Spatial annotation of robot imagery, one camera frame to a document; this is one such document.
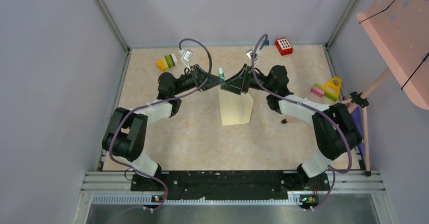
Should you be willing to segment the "pink toy brick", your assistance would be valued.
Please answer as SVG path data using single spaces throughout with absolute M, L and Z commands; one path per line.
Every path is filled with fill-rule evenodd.
M 317 83 L 315 83 L 311 89 L 310 92 L 320 98 L 324 97 L 326 91 Z

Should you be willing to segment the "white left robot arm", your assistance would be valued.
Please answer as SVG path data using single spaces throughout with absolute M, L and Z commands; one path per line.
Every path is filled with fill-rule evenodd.
M 219 76 L 205 72 L 199 65 L 191 66 L 178 78 L 169 72 L 162 73 L 158 78 L 155 101 L 134 110 L 114 110 L 102 140 L 103 150 L 112 155 L 113 161 L 142 175 L 143 184 L 148 189 L 159 189 L 162 184 L 161 167 L 143 151 L 148 125 L 178 113 L 182 103 L 178 94 L 195 88 L 206 91 L 222 83 Z

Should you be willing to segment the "yellow triangle toy block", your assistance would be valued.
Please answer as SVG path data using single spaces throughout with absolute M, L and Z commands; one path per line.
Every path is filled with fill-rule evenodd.
M 336 102 L 339 98 L 342 79 L 334 77 L 322 86 L 325 91 L 324 97 Z

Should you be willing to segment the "cream yellow envelope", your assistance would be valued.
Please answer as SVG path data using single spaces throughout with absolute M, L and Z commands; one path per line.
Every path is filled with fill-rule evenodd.
M 218 88 L 222 126 L 250 122 L 254 100 L 250 94 L 237 95 Z

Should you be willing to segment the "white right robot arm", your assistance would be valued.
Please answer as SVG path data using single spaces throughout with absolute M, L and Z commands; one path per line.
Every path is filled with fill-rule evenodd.
M 334 160 L 344 153 L 351 155 L 351 150 L 362 142 L 362 136 L 345 104 L 325 105 L 302 99 L 288 89 L 288 82 L 283 65 L 273 66 L 269 74 L 264 75 L 245 64 L 221 84 L 221 89 L 237 95 L 249 89 L 265 91 L 272 111 L 295 117 L 313 127 L 317 150 L 297 167 L 296 176 L 298 186 L 309 190 Z

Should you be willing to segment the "red grid toy block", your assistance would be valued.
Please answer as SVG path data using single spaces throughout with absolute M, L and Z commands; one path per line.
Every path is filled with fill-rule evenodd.
M 275 46 L 277 47 L 279 54 L 282 56 L 293 53 L 293 47 L 287 37 L 276 39 Z

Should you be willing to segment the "striped toy block stack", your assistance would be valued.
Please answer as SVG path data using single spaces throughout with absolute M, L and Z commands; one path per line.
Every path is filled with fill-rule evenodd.
M 178 63 L 177 57 L 174 53 L 164 56 L 161 60 L 156 62 L 156 66 L 162 72 L 169 72 L 171 68 L 175 67 Z

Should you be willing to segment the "aluminium frame rail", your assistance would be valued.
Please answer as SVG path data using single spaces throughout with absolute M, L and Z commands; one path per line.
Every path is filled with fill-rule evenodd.
M 302 186 L 292 170 L 165 171 L 156 182 L 132 171 L 88 172 L 73 218 L 85 223 L 92 204 L 297 205 L 309 209 L 324 194 L 368 194 L 380 223 L 396 223 L 381 175 L 327 171 Z

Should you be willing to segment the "purple rolled mat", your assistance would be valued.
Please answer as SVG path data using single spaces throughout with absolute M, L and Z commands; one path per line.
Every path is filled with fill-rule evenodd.
M 361 119 L 361 109 L 360 108 L 356 108 L 352 113 L 351 113 L 352 119 L 356 125 L 356 127 L 358 128 L 359 133 L 361 134 L 362 137 L 362 141 L 361 143 L 358 145 L 358 149 L 359 152 L 362 156 L 365 156 L 365 146 L 364 146 L 364 134 L 363 134 L 363 123 L 362 123 L 362 119 Z

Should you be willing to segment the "pink music stand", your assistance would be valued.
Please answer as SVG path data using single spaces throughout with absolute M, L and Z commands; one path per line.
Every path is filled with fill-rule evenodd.
M 368 96 L 392 75 L 414 105 L 428 109 L 428 0 L 376 0 L 357 18 L 387 66 L 366 91 L 353 92 L 339 102 L 350 114 L 361 109 L 364 160 L 370 175 Z

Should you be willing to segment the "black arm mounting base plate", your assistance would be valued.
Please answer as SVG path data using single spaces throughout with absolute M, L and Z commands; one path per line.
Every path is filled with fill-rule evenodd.
M 296 171 L 169 171 L 161 182 L 135 174 L 131 191 L 159 191 L 168 188 L 168 200 L 286 200 L 292 191 L 327 191 L 327 174 L 307 178 Z

